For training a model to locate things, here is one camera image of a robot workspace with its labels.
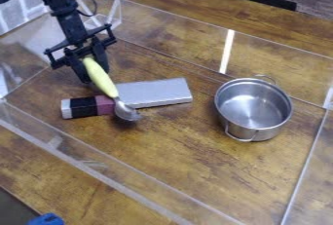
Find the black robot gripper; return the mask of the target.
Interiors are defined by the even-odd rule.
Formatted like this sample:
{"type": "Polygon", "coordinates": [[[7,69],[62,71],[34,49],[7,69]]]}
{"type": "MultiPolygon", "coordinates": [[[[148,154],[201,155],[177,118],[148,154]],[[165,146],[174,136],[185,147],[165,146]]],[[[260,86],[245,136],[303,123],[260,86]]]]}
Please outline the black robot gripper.
{"type": "Polygon", "coordinates": [[[70,66],[81,82],[89,84],[91,79],[83,62],[74,58],[85,58],[93,54],[105,71],[110,72],[106,50],[117,42],[117,37],[111,30],[113,26],[105,24],[87,30],[78,11],[57,15],[57,19],[66,34],[66,40],[51,49],[47,49],[45,55],[49,56],[54,69],[65,65],[70,66]]]}

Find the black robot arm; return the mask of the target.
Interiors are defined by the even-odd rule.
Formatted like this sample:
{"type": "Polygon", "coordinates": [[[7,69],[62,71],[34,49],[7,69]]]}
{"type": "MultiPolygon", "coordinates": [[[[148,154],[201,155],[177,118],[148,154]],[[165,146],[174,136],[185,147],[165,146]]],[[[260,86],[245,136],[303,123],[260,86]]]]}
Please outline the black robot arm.
{"type": "Polygon", "coordinates": [[[51,9],[51,16],[57,18],[66,35],[66,40],[45,51],[51,61],[51,67],[58,69],[70,66],[83,83],[91,79],[83,65],[83,59],[93,56],[106,72],[110,64],[106,50],[117,42],[110,23],[87,30],[81,18],[77,0],[43,0],[51,9]]]}

